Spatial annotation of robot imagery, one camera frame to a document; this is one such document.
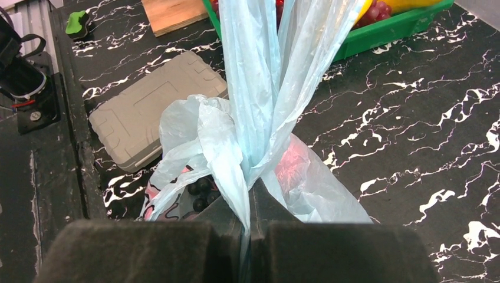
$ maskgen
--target green plastic tray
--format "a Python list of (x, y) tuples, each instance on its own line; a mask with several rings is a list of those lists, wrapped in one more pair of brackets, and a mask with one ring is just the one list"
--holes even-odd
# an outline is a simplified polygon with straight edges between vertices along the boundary
[[(424, 31), (429, 27), (437, 13), (450, 8), (453, 2), (454, 0), (443, 0), (436, 5), (413, 9), (394, 15), (384, 21), (351, 31), (333, 61), (342, 60), (360, 52)], [(219, 38), (221, 38), (221, 23), (212, 9), (210, 0), (203, 0), (203, 3), (215, 27), (215, 31), (219, 35)]]

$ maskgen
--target marble surface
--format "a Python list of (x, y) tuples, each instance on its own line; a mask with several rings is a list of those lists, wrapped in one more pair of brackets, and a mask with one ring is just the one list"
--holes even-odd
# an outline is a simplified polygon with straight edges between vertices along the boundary
[[(208, 20), (155, 38), (138, 0), (79, 0), (96, 23), (73, 46), (85, 108), (186, 50), (224, 77)], [(500, 281), (500, 34), (454, 5), (431, 27), (333, 64), (294, 130), (377, 223), (415, 230), (442, 282)], [(136, 218), (157, 161), (128, 174), (94, 135), (112, 219)]]

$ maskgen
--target screw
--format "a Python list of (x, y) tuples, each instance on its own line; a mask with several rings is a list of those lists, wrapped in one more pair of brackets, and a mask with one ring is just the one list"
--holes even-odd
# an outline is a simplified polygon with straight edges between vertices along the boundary
[(29, 119), (33, 122), (40, 120), (41, 117), (42, 113), (40, 113), (40, 111), (32, 112), (31, 115), (29, 115)]

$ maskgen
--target translucent plastic bag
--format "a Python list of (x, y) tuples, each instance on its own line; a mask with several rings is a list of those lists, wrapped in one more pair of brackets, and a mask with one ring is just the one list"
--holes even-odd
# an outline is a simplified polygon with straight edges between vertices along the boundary
[[(363, 3), (285, 0), (277, 33), (274, 0), (220, 0), (229, 101), (190, 96), (165, 110), (163, 160), (151, 178), (160, 191), (149, 200), (155, 210), (146, 220), (211, 174), (245, 231), (248, 190), (258, 178), (303, 221), (371, 223), (319, 157), (291, 135)], [(187, 164), (193, 170), (181, 174)]]

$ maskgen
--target gray plastic case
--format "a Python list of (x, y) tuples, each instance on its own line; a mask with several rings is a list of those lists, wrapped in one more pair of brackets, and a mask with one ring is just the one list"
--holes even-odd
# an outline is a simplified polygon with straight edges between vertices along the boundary
[(136, 172), (162, 153), (159, 126), (163, 110), (191, 94), (226, 97), (227, 85), (198, 55), (188, 51), (102, 104), (89, 121), (118, 167)]

